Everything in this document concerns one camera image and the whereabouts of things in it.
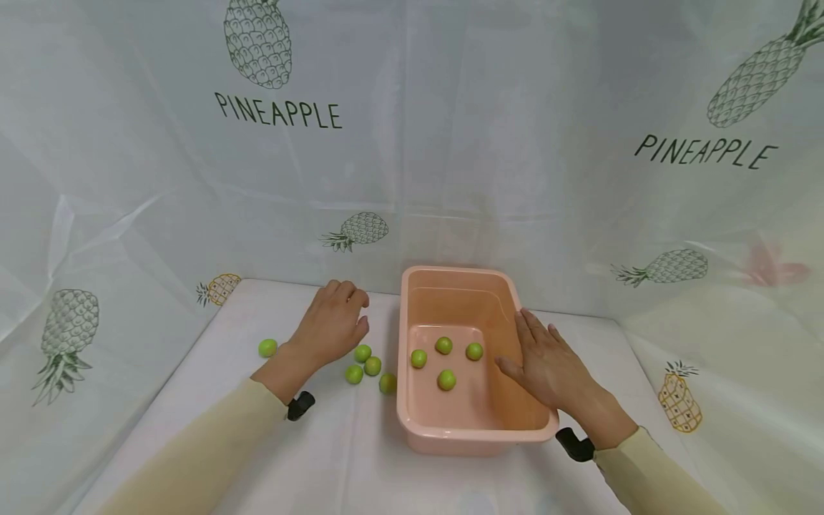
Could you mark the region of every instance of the hand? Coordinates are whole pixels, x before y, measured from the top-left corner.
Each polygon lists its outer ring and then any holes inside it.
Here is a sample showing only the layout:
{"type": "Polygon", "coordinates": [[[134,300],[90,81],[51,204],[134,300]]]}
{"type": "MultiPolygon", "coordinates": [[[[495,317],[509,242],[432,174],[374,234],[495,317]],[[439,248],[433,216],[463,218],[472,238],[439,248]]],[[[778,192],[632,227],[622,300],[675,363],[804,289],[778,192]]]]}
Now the hand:
{"type": "Polygon", "coordinates": [[[369,332],[369,296],[349,281],[329,281],[315,294],[295,334],[251,379],[269,388],[285,405],[309,377],[342,358],[369,332]]]}
{"type": "Polygon", "coordinates": [[[577,406],[603,389],[567,345],[554,325],[544,327],[527,309],[515,313],[523,367],[507,358],[496,358],[501,372],[511,377],[543,405],[574,417],[577,406]]]}
{"type": "Polygon", "coordinates": [[[350,281],[329,281],[319,289],[292,338],[284,344],[323,367],[354,349],[369,332],[369,321],[360,315],[369,307],[369,296],[350,281]]]}
{"type": "Polygon", "coordinates": [[[527,309],[515,313],[523,366],[498,357],[501,372],[543,405],[567,412],[597,449],[609,449],[632,436],[638,425],[616,398],[599,385],[554,325],[544,327],[527,309]]]}

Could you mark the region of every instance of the wrist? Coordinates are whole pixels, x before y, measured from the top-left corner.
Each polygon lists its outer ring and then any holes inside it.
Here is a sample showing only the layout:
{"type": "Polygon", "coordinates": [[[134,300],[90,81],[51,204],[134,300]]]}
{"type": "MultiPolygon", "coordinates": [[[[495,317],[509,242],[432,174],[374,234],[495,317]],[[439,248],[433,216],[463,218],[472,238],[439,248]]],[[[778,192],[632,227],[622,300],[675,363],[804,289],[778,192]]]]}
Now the wrist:
{"type": "Polygon", "coordinates": [[[596,449],[612,449],[632,436],[638,425],[609,391],[598,386],[569,415],[581,426],[596,449]]]}
{"type": "Polygon", "coordinates": [[[266,386],[281,402],[288,405],[321,366],[302,352],[299,345],[287,342],[251,375],[251,380],[266,386]]]}

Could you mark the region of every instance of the left hand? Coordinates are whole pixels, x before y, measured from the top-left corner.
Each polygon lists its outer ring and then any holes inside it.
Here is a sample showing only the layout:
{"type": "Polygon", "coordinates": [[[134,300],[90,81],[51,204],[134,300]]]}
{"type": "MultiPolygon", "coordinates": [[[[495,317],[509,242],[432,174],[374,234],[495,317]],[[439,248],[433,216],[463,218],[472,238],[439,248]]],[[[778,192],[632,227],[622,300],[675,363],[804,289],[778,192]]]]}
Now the left hand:
{"type": "Polygon", "coordinates": [[[329,281],[319,289],[295,334],[284,346],[306,356],[318,368],[354,349],[369,332],[369,320],[360,316],[369,296],[351,281],[329,281]]]}
{"type": "Polygon", "coordinates": [[[342,358],[369,332],[369,296],[349,281],[329,281],[319,289],[295,334],[251,375],[285,405],[312,374],[342,358]]]}

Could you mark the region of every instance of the pink flower print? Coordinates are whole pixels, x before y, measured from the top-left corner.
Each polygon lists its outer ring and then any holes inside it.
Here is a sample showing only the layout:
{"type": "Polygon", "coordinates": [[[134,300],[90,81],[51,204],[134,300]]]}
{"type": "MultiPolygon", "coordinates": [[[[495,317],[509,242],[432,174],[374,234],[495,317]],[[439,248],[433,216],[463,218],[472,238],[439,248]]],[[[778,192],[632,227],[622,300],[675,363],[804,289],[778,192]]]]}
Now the pink flower print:
{"type": "Polygon", "coordinates": [[[782,284],[802,283],[809,277],[812,271],[804,263],[781,263],[780,256],[781,247],[777,243],[761,241],[750,247],[744,282],[774,288],[782,284]]]}

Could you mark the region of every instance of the pineapple text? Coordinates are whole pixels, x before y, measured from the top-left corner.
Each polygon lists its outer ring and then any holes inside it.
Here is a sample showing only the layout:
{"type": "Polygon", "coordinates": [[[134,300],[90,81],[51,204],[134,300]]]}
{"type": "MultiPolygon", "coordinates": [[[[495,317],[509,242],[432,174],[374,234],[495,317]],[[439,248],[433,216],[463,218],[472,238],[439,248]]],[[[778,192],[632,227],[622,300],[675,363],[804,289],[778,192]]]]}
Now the pineapple text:
{"type": "Polygon", "coordinates": [[[638,156],[645,148],[649,149],[650,161],[655,161],[660,157],[661,163],[669,161],[670,164],[691,165],[698,161],[699,164],[709,162],[714,159],[715,163],[720,163],[727,158],[733,166],[747,166],[750,170],[760,170],[761,167],[756,163],[759,161],[769,159],[767,153],[770,150],[775,150],[775,145],[764,145],[760,152],[756,152],[758,147],[752,150],[750,146],[752,140],[744,143],[740,139],[719,138],[715,141],[703,139],[678,139],[667,138],[661,139],[660,143],[658,136],[655,134],[647,134],[638,150],[635,151],[635,156],[638,156]]]}
{"type": "Polygon", "coordinates": [[[256,98],[248,99],[244,96],[221,95],[215,92],[214,97],[218,100],[220,110],[223,116],[229,117],[229,114],[234,114],[235,118],[244,121],[251,121],[256,124],[263,125],[277,125],[278,118],[280,124],[294,127],[303,123],[304,127],[318,127],[319,129],[342,129],[343,125],[338,125],[340,122],[335,122],[339,115],[334,111],[337,104],[321,104],[318,109],[317,103],[312,102],[298,102],[297,104],[290,101],[283,103],[283,109],[278,106],[277,102],[263,102],[256,98]]]}

